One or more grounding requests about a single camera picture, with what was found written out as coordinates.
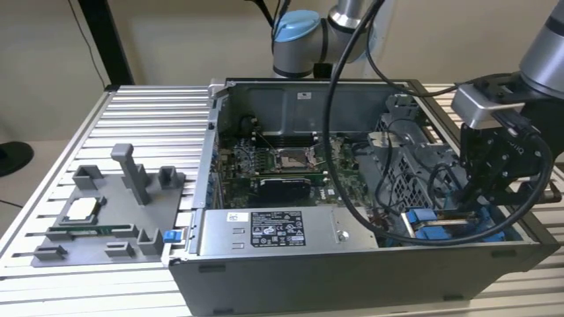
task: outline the blue latch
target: blue latch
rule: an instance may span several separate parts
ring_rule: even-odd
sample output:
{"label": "blue latch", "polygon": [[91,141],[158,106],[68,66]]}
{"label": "blue latch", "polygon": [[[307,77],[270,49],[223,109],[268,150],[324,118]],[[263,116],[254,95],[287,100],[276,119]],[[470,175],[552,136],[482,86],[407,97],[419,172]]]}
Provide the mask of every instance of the blue latch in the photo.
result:
{"label": "blue latch", "polygon": [[164,243],[179,243],[183,240],[183,232],[179,230],[166,231],[163,236]]}
{"label": "blue latch", "polygon": [[415,215],[415,212],[414,211],[410,210],[406,213],[406,215],[407,215],[407,220],[410,221],[410,223],[416,223],[418,222],[418,216]]}
{"label": "blue latch", "polygon": [[415,233],[418,239],[440,240],[451,238],[443,227],[423,227]]}
{"label": "blue latch", "polygon": [[412,209],[412,211],[419,221],[438,220],[438,214],[435,213],[435,210],[430,208]]}

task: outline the aluminum extrusion table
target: aluminum extrusion table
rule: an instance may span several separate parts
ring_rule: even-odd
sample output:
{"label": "aluminum extrusion table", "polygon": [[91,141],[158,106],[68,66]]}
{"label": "aluminum extrusion table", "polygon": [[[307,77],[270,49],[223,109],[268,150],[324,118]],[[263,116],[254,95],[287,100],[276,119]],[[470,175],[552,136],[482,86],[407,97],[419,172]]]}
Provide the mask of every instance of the aluminum extrusion table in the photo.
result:
{"label": "aluminum extrusion table", "polygon": [[[446,85],[426,88],[436,91]],[[452,98],[446,94],[436,100],[460,125],[450,108]],[[162,263],[34,268],[31,252],[44,239],[38,233],[54,224],[75,188],[71,176],[78,166],[98,164],[104,173],[119,172],[110,157],[118,142],[134,144],[134,157],[148,172],[175,165],[186,173],[176,226],[190,224],[207,102],[207,87],[126,86],[106,92],[0,240],[2,316],[191,315]],[[555,169],[552,177],[564,191],[564,173]],[[564,202],[540,205],[534,212],[564,245]],[[564,248],[534,270],[503,276],[471,301],[304,316],[564,316]]]}

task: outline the black cable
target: black cable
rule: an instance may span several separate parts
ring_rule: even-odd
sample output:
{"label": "black cable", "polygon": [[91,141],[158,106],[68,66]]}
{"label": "black cable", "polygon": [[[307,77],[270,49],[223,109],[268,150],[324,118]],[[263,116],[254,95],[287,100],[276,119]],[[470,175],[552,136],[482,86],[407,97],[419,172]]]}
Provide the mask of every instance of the black cable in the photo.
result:
{"label": "black cable", "polygon": [[16,203],[11,203],[10,201],[6,201],[6,200],[3,200],[3,199],[0,199],[0,203],[6,203],[7,205],[12,205],[12,206],[15,206],[15,207],[18,207],[18,208],[23,208],[24,206],[22,206],[22,205],[18,205]]}
{"label": "black cable", "polygon": [[440,204],[438,202],[438,198],[435,195],[435,179],[439,175],[439,173],[446,169],[444,166],[448,166],[446,163],[439,163],[435,165],[435,168],[431,170],[431,174],[430,174],[430,180],[427,183],[427,195],[430,196],[431,199],[431,203],[434,204],[434,208],[435,206],[439,207]]}
{"label": "black cable", "polygon": [[271,28],[275,27],[275,21],[272,20],[272,15],[271,12],[268,11],[268,7],[264,4],[264,0],[248,0],[251,2],[254,2],[256,4],[256,6],[259,7],[259,9],[263,12],[264,18],[267,19],[268,25],[271,26]]}
{"label": "black cable", "polygon": [[428,172],[428,173],[431,173],[432,171],[434,171],[434,168],[432,167],[430,167],[423,161],[422,161],[422,158],[418,156],[418,154],[416,154],[416,150],[418,149],[411,149],[411,148],[408,148],[408,151],[410,151],[410,153],[412,154],[412,157],[414,157],[414,160],[415,160],[415,162],[423,167],[423,169]]}
{"label": "black cable", "polygon": [[279,10],[280,10],[280,3],[282,0],[278,1],[276,3],[276,9],[275,9],[275,15],[272,16],[272,29],[271,29],[271,39],[275,40],[275,28],[276,28],[276,22],[278,22],[278,15],[279,15]]}
{"label": "black cable", "polygon": [[446,88],[440,91],[422,92],[422,93],[415,92],[414,90],[410,90],[408,88],[406,88],[404,86],[396,84],[392,80],[390,80],[390,78],[382,73],[379,67],[376,66],[376,63],[375,63],[375,61],[372,59],[372,55],[371,55],[371,32],[372,32],[372,28],[368,28],[367,43],[366,43],[366,55],[367,55],[367,60],[368,60],[368,63],[371,64],[372,70],[379,75],[380,79],[390,86],[392,86],[395,89],[402,91],[404,94],[408,94],[410,96],[420,97],[420,98],[436,97],[436,96],[440,96],[440,95],[447,94],[450,92],[454,92],[456,89],[459,89],[460,85],[463,85],[463,84],[472,84],[472,83],[480,82],[480,81],[483,81],[484,79],[488,79],[488,78],[504,77],[504,76],[511,75],[511,73],[491,74],[491,75],[486,75],[486,76],[478,77],[475,79],[471,79],[470,81],[466,81],[464,83],[456,83],[452,87],[448,87],[448,88]]}
{"label": "black cable", "polygon": [[446,171],[447,171],[448,176],[452,179],[452,182],[455,183],[456,188],[459,190],[462,190],[463,186],[460,184],[459,178],[456,177],[455,172],[452,171],[452,168],[451,168],[451,166],[448,164],[446,166]]}
{"label": "black cable", "polygon": [[331,137],[330,137],[330,122],[331,122],[331,110],[332,110],[332,102],[334,102],[334,96],[335,96],[335,90],[336,85],[339,83],[339,77],[342,75],[344,65],[347,63],[348,57],[351,55],[351,51],[355,48],[356,41],[368,25],[368,22],[371,19],[378,15],[379,10],[382,8],[382,5],[384,3],[384,0],[375,0],[367,10],[367,13],[360,20],[360,24],[358,28],[355,29],[355,32],[351,35],[350,42],[347,43],[347,46],[344,47],[344,51],[342,54],[342,57],[339,59],[339,62],[335,65],[331,81],[330,81],[330,88],[327,91],[327,98],[324,101],[324,121],[323,121],[323,135],[322,135],[322,141],[324,145],[326,150],[326,156],[327,156],[327,168],[330,171],[330,176],[334,181],[335,189],[338,194],[342,196],[342,200],[344,205],[347,206],[347,209],[351,212],[351,215],[355,217],[355,219],[359,221],[359,223],[371,231],[375,233],[375,235],[382,236],[384,238],[395,239],[399,242],[410,243],[410,244],[419,244],[424,246],[452,246],[456,244],[463,244],[474,241],[479,241],[483,238],[487,238],[488,236],[502,232],[507,227],[510,227],[530,211],[532,206],[539,200],[540,195],[543,194],[543,191],[547,187],[547,184],[550,182],[550,177],[552,174],[552,152],[550,150],[550,147],[542,137],[539,135],[532,135],[527,141],[531,141],[532,144],[538,146],[542,164],[540,164],[540,172],[538,177],[538,183],[535,186],[535,189],[532,190],[531,196],[524,202],[524,204],[515,210],[515,212],[502,221],[502,223],[496,224],[494,227],[488,228],[487,230],[482,231],[478,234],[474,234],[471,236],[464,236],[462,238],[450,238],[450,239],[438,239],[438,240],[426,240],[426,239],[416,239],[416,238],[408,238],[406,236],[402,236],[399,234],[390,233],[380,229],[379,227],[375,227],[370,220],[364,218],[364,216],[359,213],[356,210],[356,207],[354,203],[351,202],[351,199],[347,195],[347,190],[343,187],[343,184],[339,180],[339,174],[336,172],[336,166],[334,163],[334,157],[332,157],[332,145],[331,145]]}
{"label": "black cable", "polygon": [[418,124],[418,121],[415,121],[414,119],[411,119],[411,118],[398,118],[398,119],[394,119],[390,123],[388,123],[388,127],[387,127],[387,129],[388,129],[388,131],[390,131],[390,127],[391,127],[391,125],[392,124],[395,124],[398,121],[408,121],[408,122],[414,122],[415,124]]}
{"label": "black cable", "polygon": [[380,205],[380,207],[384,208],[384,211],[387,213],[394,213],[396,216],[402,216],[402,212],[398,212],[395,209],[392,209],[382,201],[382,198],[380,198],[382,186],[384,185],[384,181],[388,178],[388,173],[390,173],[391,157],[392,157],[392,146],[391,146],[391,139],[390,139],[390,135],[388,135],[388,151],[387,151],[387,154],[386,154],[384,170],[382,172],[382,177],[380,177],[380,180],[379,180],[379,184],[376,185],[376,190],[375,190],[375,194],[374,195],[375,195],[376,203]]}
{"label": "black cable", "polygon": [[92,60],[92,64],[95,66],[95,70],[96,70],[96,73],[98,73],[98,78],[100,78],[100,82],[103,83],[103,88],[106,88],[104,78],[103,78],[103,76],[100,74],[100,70],[98,69],[98,66],[96,66],[95,54],[92,53],[92,46],[90,45],[87,36],[84,35],[84,31],[82,30],[82,26],[80,26],[80,22],[79,22],[79,18],[78,18],[78,13],[75,12],[75,8],[72,7],[71,0],[67,0],[67,3],[70,4],[71,11],[72,11],[72,16],[75,17],[75,22],[78,23],[78,26],[79,26],[79,31],[80,31],[82,38],[84,39],[84,42],[87,43],[87,46],[88,46],[90,59]]}
{"label": "black cable", "polygon": [[368,141],[363,141],[363,142],[358,142],[351,146],[351,152],[352,154],[356,154],[356,151],[359,151],[360,149],[364,149],[367,147],[370,147],[371,144],[368,143]]}

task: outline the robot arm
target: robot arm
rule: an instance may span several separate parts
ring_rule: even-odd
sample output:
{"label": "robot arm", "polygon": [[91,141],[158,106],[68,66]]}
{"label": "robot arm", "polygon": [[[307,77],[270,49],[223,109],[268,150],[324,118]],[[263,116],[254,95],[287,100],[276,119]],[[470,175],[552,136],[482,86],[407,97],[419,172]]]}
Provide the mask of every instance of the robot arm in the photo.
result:
{"label": "robot arm", "polygon": [[[282,15],[275,23],[274,71],[280,77],[302,78],[312,74],[315,63],[336,63],[363,18],[364,0],[339,0],[327,18],[315,11],[298,10]],[[364,53],[366,37],[351,53],[348,62]]]}
{"label": "robot arm", "polygon": [[[468,184],[459,200],[475,203],[483,196],[495,205],[518,205],[530,197],[532,181],[518,193],[507,187],[539,174],[540,155],[532,136],[540,136],[552,152],[564,151],[564,0],[560,0],[522,60],[520,71],[507,77],[460,86],[452,108],[462,116],[462,166]],[[538,203],[562,200],[550,183]]]}

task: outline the black pole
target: black pole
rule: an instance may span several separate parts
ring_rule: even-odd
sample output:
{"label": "black pole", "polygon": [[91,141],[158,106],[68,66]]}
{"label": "black pole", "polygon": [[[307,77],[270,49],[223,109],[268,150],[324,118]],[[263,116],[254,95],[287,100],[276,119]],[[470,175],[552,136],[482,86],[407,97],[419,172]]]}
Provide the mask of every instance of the black pole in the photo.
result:
{"label": "black pole", "polygon": [[135,85],[107,0],[79,0],[112,85]]}

